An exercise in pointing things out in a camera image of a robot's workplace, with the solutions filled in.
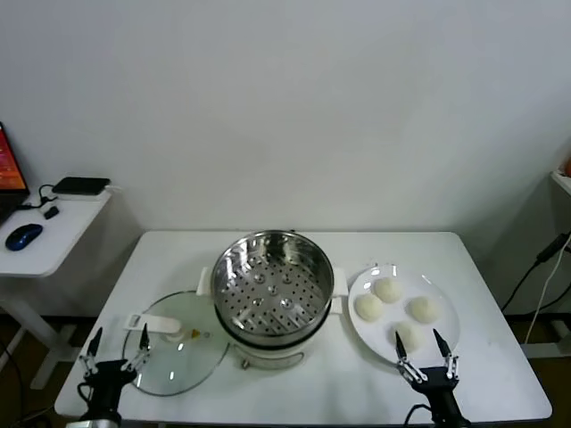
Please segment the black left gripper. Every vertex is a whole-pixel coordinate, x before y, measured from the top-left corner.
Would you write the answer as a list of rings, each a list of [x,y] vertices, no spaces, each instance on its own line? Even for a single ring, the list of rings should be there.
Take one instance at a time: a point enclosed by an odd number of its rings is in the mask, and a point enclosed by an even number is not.
[[[89,404],[118,404],[124,386],[135,380],[135,372],[140,370],[150,356],[150,341],[147,324],[144,324],[137,353],[126,359],[96,363],[95,356],[103,335],[99,327],[87,346],[87,353],[79,356],[84,369],[84,380],[90,388]]]

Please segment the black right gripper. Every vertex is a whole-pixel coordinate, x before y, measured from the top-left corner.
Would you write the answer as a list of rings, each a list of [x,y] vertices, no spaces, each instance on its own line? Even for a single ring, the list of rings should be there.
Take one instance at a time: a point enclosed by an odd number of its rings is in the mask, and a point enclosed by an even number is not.
[[[404,344],[398,332],[395,336],[397,368],[401,376],[413,383],[412,389],[424,395],[431,407],[456,407],[454,389],[459,383],[459,357],[454,355],[448,342],[433,329],[438,350],[443,357],[442,366],[426,367],[422,372],[409,360]]]

